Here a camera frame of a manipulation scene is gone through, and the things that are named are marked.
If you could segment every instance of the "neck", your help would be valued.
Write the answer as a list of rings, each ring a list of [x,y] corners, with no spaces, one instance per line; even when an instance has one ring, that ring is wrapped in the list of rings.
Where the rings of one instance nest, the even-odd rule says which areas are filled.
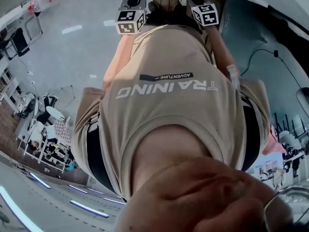
[[[132,163],[132,194],[155,173],[180,161],[210,156],[205,145],[187,128],[159,127],[140,142]]]

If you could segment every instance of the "black chair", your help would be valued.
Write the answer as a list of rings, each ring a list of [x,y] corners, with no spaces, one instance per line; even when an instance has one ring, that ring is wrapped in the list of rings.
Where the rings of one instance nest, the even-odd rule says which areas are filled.
[[[14,56],[10,56],[7,52],[8,49],[10,49],[12,52],[14,52],[10,47],[14,48],[15,53]],[[15,56],[23,56],[26,54],[30,49],[28,47],[27,41],[25,39],[25,36],[23,34],[23,30],[21,28],[18,28],[12,36],[5,41],[0,42],[0,50],[5,52],[5,55],[8,57],[9,60],[12,60]]]

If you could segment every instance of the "eyeglasses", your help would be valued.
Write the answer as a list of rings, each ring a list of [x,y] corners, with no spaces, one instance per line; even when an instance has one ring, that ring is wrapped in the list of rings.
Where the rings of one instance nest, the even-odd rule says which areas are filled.
[[[268,232],[277,232],[286,226],[309,226],[309,188],[289,186],[272,197],[264,207],[264,219]]]

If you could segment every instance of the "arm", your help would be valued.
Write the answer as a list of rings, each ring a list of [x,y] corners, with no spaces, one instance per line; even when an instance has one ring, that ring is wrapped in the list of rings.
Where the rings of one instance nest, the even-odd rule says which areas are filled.
[[[222,74],[227,77],[227,79],[231,80],[227,66],[234,64],[239,74],[239,70],[233,56],[226,47],[219,31],[215,26],[208,26],[204,29],[206,30],[209,40],[211,41],[211,46],[218,70],[221,71]]]
[[[112,58],[112,61],[107,71],[105,72],[105,75],[103,78],[103,92],[104,93],[110,87],[115,76],[126,66],[126,64],[131,59],[133,43],[136,37],[137,37],[136,34],[122,36],[118,44],[116,53],[114,57]]]

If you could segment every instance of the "white table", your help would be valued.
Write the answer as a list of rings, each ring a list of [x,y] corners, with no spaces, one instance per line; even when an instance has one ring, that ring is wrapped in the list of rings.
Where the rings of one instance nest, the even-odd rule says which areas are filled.
[[[48,113],[53,116],[56,119],[60,119],[60,120],[64,120],[64,116],[62,113],[60,113],[56,108],[51,107],[51,106],[47,106],[46,110],[48,111]]]

